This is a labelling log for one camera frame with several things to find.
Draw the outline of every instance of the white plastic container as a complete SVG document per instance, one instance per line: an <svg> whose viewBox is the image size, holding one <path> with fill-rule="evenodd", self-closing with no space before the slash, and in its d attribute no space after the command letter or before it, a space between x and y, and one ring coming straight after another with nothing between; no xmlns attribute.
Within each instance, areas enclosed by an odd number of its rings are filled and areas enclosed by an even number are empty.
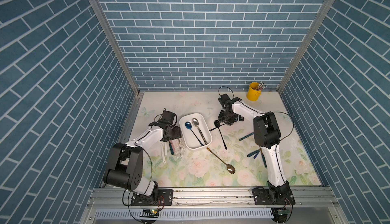
<svg viewBox="0 0 390 224"><path fill-rule="evenodd" d="M204 143L202 136L200 135L198 128L194 126L192 123L192 119L196 118L199 122L199 129L202 131L204 138L207 141L207 144ZM194 134L191 132L190 129L186 128L186 122L190 122L192 125L192 131L195 133L195 135L198 137L198 139L202 142L203 146L200 145L199 141L196 139ZM179 120L179 126L181 129L181 134L184 138L184 142L186 143L186 146L189 150L196 151L200 149L205 149L211 144L212 142L212 136L211 133L207 127L206 121L204 120L203 116L199 113L189 114L185 115Z"/></svg>

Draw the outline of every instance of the blue brick wall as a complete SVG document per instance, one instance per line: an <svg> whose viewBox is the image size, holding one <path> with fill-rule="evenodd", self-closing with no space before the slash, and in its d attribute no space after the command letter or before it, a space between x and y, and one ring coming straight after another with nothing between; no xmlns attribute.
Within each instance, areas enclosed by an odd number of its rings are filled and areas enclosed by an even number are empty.
<svg viewBox="0 0 390 224"><path fill-rule="evenodd" d="M350 223L388 223L390 0L336 0L282 98Z"/></svg>
<svg viewBox="0 0 390 224"><path fill-rule="evenodd" d="M0 223L74 223L133 92L88 0L0 0Z"/></svg>
<svg viewBox="0 0 390 224"><path fill-rule="evenodd" d="M324 0L100 0L141 90L275 89Z"/></svg>

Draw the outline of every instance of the floral tablecloth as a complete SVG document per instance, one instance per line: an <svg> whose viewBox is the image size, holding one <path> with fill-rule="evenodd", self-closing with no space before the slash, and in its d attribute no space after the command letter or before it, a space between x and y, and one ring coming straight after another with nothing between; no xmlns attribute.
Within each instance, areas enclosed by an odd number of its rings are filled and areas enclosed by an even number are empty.
<svg viewBox="0 0 390 224"><path fill-rule="evenodd" d="M264 111L286 112L277 92L263 92L257 101L246 99L245 92L235 92L250 106ZM149 123L165 108L178 115L178 120L184 115L200 113L203 115L209 129L214 128L221 105L218 102L218 92L145 92L137 119L130 138L134 138L147 129ZM282 113L275 113L282 137L287 135L292 123L290 118ZM259 186L267 185L268 172L264 167L261 155L256 159L246 155L259 149L253 136L239 141L243 136L253 132L253 121L244 119L233 125L220 127L227 145L223 147L219 131L213 130L212 149L222 160L236 168L235 174L230 174L226 166L206 149L200 151L184 150L183 157L178 154L166 155L166 163L162 162L160 145L154 144L148 150L153 163L152 180L161 187L210 187L210 186ZM292 134L282 140L280 145L282 167L290 185L320 185L313 165L300 141L295 129ZM144 154L143 175L150 177L150 162Z"/></svg>

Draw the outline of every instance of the yellow cup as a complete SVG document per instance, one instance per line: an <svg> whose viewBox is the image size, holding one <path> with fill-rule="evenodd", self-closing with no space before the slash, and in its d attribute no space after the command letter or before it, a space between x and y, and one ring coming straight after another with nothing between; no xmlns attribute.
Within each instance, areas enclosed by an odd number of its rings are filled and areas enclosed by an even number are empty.
<svg viewBox="0 0 390 224"><path fill-rule="evenodd" d="M246 94L248 100L256 101L259 99L259 96L261 95L261 90L260 91L255 90L255 88L257 88L258 85L259 83L256 82L253 82L249 85L249 90L248 93Z"/></svg>

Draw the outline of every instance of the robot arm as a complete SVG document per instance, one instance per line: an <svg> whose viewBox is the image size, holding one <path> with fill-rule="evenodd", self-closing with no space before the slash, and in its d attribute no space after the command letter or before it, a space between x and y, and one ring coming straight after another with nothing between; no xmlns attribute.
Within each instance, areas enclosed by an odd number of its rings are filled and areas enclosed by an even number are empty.
<svg viewBox="0 0 390 224"><path fill-rule="evenodd" d="M273 113L271 113L272 115L270 115L270 113L266 114L264 112L254 109L253 107L241 101L235 102L232 105L232 108L234 113L239 114L247 119L253 119L253 132L254 132L255 142L257 145L260 146L262 152L264 153L264 157L266 158L266 162L268 166L268 181L273 186L282 186L284 184L284 179L286 179L286 177L284 176L282 166L279 165L278 161L276 160L276 158L278 158L278 160L280 161L279 148L276 147L277 143L273 144L272 146L270 145L270 143L266 145L267 134L271 134L270 136L268 136L268 138L274 135L279 140L280 138L279 128L277 130L273 129L272 132L266 133L266 136L264 136L264 129L266 130L266 126L263 118L265 118L265 121L267 121L267 117L273 116Z"/></svg>
<svg viewBox="0 0 390 224"><path fill-rule="evenodd" d="M286 181L277 147L281 134L275 115L256 110L243 103L240 98L230 99L227 94L221 95L218 100L224 109L218 117L220 121L231 125L238 114L249 120L253 119L255 143L261 148L268 166L268 187L272 201L279 202L290 196L290 186Z"/></svg>
<svg viewBox="0 0 390 224"><path fill-rule="evenodd" d="M177 117L173 112L164 110L157 122L149 124L149 128L125 144L116 143L108 154L107 168L103 176L104 183L129 189L144 195L145 199L153 202L157 199L158 184L150 182L142 176L143 153L158 141L181 137L180 128L173 123Z"/></svg>

